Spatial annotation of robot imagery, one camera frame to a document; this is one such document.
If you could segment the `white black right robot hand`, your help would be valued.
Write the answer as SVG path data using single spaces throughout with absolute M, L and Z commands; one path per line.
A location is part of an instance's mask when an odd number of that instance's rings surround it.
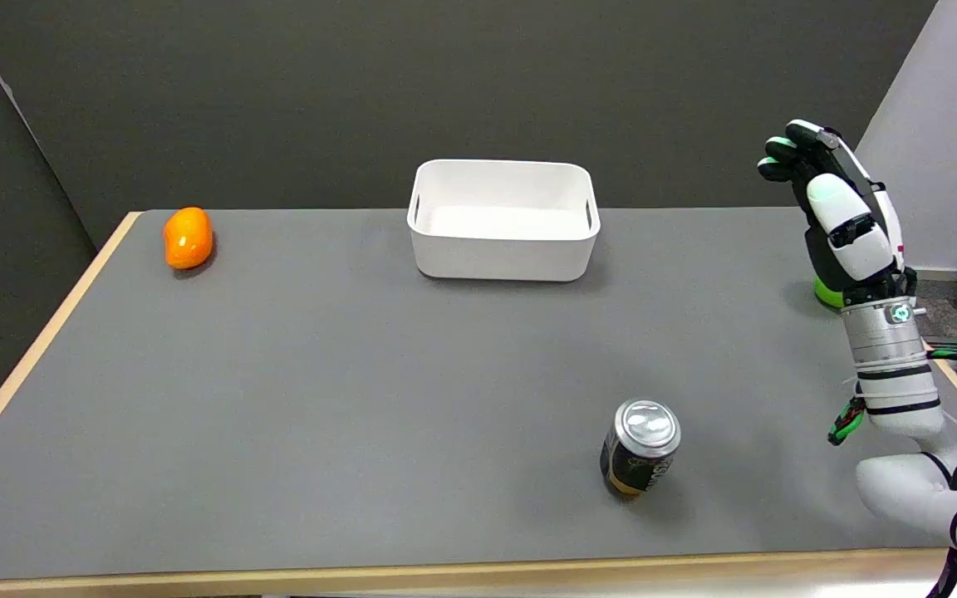
M 897 297 L 915 306 L 918 275 L 906 265 L 887 186 L 870 176 L 840 133 L 793 119 L 764 148 L 757 171 L 764 180 L 791 184 L 807 219 L 817 299 L 836 310 Z

